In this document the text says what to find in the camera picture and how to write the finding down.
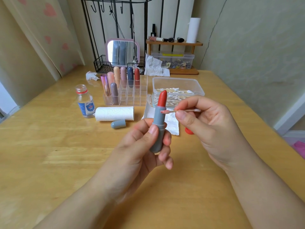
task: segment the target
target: pink heart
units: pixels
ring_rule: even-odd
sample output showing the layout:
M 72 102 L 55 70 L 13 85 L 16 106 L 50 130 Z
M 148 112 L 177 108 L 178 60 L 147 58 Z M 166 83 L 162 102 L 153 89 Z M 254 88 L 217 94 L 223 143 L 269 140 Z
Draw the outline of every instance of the pink heart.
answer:
M 56 16 L 56 12 L 53 6 L 50 3 L 45 4 L 45 9 L 43 10 L 44 14 L 48 17 Z
M 60 68 L 60 70 L 62 71 L 62 72 L 65 72 L 66 70 L 65 70 L 65 67 L 63 66 L 63 63 L 61 63 L 60 65 L 59 65 L 59 68 Z
M 63 46 L 61 47 L 63 50 L 69 50 L 68 44 L 64 43 Z
M 50 36 L 45 36 L 44 39 L 47 41 L 48 44 L 51 44 L 51 37 Z
M 17 0 L 19 1 L 21 4 L 27 5 L 27 1 L 26 0 Z

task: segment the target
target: clear plastic box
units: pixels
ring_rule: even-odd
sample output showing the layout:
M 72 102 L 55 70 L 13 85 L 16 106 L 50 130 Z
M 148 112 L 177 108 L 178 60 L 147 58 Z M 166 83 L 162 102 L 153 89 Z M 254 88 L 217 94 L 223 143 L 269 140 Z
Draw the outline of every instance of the clear plastic box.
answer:
M 129 86 L 129 80 L 124 84 L 120 81 L 118 88 L 119 96 L 105 96 L 103 94 L 105 105 L 111 106 L 145 106 L 147 102 L 147 76 L 140 75 L 139 83 L 135 80 L 131 81 L 133 85 Z
M 152 79 L 152 88 L 152 105 L 154 107 L 157 106 L 160 93 L 163 91 L 163 89 L 166 90 L 168 88 L 178 88 L 178 91 L 180 91 L 167 90 L 167 108 L 174 108 L 181 100 L 189 96 L 204 96 L 203 89 L 195 79 L 154 77 Z
M 187 52 L 152 51 L 151 56 L 162 61 L 162 67 L 171 69 L 190 69 L 195 55 Z

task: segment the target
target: hand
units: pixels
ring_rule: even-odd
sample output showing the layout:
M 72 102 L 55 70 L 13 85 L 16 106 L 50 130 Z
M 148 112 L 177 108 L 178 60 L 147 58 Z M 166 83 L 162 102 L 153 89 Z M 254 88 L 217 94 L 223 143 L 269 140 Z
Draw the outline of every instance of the hand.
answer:
M 152 125 L 153 119 L 139 121 L 122 139 L 101 169 L 92 177 L 96 189 L 102 189 L 110 201 L 122 202 L 132 195 L 157 166 L 173 168 L 170 154 L 171 134 L 165 131 L 160 153 L 149 151 L 157 140 L 159 129 Z
M 185 112 L 199 108 L 202 112 Z M 203 96 L 182 100 L 174 110 L 177 120 L 199 137 L 210 158 L 222 169 L 240 165 L 253 151 L 228 108 Z

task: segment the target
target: forearm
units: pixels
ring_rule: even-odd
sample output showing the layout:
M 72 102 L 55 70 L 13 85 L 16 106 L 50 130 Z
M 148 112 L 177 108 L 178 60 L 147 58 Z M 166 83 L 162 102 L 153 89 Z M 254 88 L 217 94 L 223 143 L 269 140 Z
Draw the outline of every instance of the forearm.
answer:
M 90 180 L 47 215 L 34 229 L 89 229 L 97 224 L 102 228 L 114 203 Z
M 250 151 L 249 163 L 226 173 L 253 228 L 302 228 L 305 203 Z

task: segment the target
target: toilet paper roll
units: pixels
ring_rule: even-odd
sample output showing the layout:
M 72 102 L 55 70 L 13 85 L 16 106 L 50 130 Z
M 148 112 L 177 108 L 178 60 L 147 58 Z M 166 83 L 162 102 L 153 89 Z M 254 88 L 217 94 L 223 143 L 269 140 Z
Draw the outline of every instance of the toilet paper roll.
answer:
M 98 107 L 95 111 L 97 121 L 133 121 L 135 120 L 134 107 Z
M 197 42 L 197 34 L 200 25 L 200 18 L 191 18 L 189 22 L 189 31 L 186 42 L 188 43 L 196 43 Z

